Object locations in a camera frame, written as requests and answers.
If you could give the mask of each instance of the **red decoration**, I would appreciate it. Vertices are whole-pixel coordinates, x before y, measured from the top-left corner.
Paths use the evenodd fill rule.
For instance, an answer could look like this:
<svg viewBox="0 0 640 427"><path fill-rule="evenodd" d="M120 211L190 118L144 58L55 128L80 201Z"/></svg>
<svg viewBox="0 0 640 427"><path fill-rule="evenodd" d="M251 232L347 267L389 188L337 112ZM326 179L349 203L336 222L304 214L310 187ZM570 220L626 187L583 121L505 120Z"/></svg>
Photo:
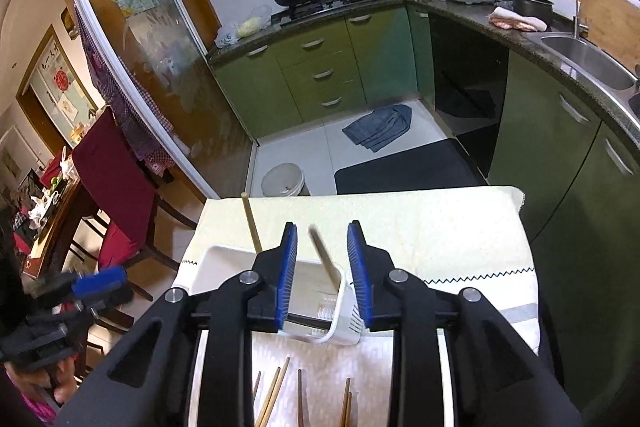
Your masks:
<svg viewBox="0 0 640 427"><path fill-rule="evenodd" d="M58 86L58 89L60 91L66 91L67 89L69 89L69 77L66 76L66 73L64 71L58 71L58 73L56 73L56 76L54 77L54 80L56 81L56 86Z"/></svg>

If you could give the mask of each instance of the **door frame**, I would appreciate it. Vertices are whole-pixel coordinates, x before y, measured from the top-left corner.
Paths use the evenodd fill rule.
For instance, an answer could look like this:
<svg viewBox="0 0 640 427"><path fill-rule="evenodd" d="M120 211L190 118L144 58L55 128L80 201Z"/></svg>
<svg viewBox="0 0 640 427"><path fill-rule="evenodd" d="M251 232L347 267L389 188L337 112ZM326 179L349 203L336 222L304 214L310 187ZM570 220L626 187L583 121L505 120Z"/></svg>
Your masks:
<svg viewBox="0 0 640 427"><path fill-rule="evenodd" d="M44 35L40 40L40 44L38 44L36 51L31 57L29 65L27 66L24 76L22 77L22 81L20 82L18 92L15 95L15 100L18 102L18 105L20 106L24 115L27 117L27 120L29 121L31 126L34 128L35 132L38 134L38 136L40 136L40 139L47 146L47 149L49 149L49 152L53 156L55 156L62 150L65 145L68 145L68 143L66 142L65 137L62 136L58 128L55 126L53 121L50 119L45 109L42 107L40 100L38 100L35 92L29 84L31 74L33 73L33 68L36 67L40 55L42 55L42 52L44 51L47 44L49 44L51 38L56 41L58 49L60 50L60 54L62 54L62 57L64 58L68 68L73 73L76 82L78 83L80 89L84 93L84 96L88 100L91 107L96 111L98 110L98 108L89 94L86 92L86 89L84 89L82 82L80 82L80 79L76 74L76 70L73 68L73 65L66 56L62 44L60 44L60 39L58 38L53 25L50 25L49 28L44 32Z"/></svg>

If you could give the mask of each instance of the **blue towel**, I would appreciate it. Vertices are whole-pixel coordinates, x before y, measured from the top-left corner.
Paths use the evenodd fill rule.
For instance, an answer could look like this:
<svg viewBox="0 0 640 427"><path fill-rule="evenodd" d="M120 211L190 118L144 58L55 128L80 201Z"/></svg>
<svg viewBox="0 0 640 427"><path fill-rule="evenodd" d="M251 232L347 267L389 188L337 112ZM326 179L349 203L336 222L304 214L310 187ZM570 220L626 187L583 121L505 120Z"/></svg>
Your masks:
<svg viewBox="0 0 640 427"><path fill-rule="evenodd" d="M373 152L406 133L411 127L411 107L389 105L358 118L342 132L356 145L362 145Z"/></svg>

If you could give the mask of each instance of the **white plastic basket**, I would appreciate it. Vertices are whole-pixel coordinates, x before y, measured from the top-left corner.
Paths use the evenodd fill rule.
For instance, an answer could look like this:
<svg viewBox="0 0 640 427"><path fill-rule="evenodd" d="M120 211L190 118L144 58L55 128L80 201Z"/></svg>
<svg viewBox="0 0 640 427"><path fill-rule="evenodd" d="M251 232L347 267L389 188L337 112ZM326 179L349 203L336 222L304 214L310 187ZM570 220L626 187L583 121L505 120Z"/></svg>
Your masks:
<svg viewBox="0 0 640 427"><path fill-rule="evenodd" d="M254 260L255 253L250 250L212 245L197 263L180 263L174 286L184 288L189 295L208 292L219 288L229 277L250 270ZM285 322L284 331L279 334L312 344L358 343L364 322L358 314L355 291L347 284L342 268L335 265L335 269L340 274L337 294L322 263L296 261L289 301L290 313L331 320L329 331Z"/></svg>

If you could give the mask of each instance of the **gas stove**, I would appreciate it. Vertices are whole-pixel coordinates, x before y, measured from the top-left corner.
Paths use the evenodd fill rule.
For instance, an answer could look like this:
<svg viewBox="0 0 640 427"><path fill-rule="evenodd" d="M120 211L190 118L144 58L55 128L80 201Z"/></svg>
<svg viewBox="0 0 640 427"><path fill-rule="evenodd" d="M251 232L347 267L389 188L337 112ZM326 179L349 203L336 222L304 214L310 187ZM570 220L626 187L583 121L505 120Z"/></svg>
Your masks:
<svg viewBox="0 0 640 427"><path fill-rule="evenodd" d="M326 13L337 10L347 4L357 4L362 1L368 0L315 0L307 2L272 15L271 24L286 26L287 24L304 20L317 13Z"/></svg>

